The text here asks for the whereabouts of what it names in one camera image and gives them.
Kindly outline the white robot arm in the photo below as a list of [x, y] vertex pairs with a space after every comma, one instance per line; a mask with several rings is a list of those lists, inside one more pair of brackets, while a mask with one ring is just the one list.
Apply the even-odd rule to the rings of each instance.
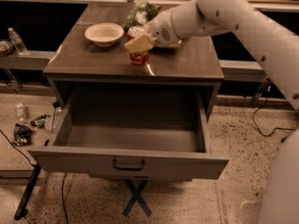
[[[161, 12], [146, 31], [125, 44], [133, 53], [191, 36], [227, 30], [299, 110], [299, 36], [265, 16], [247, 0], [191, 0]], [[272, 161], [259, 224], [299, 224], [299, 129]]]

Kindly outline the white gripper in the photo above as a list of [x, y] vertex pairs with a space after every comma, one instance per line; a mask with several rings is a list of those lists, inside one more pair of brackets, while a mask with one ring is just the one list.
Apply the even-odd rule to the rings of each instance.
[[137, 37], [127, 36], [124, 44], [129, 53], [135, 53], [152, 49], [155, 38], [162, 38], [169, 43], [179, 41], [181, 37], [178, 33], [178, 15], [175, 7], [160, 12], [152, 21], [144, 24], [144, 28], [149, 29], [150, 34], [141, 34]]

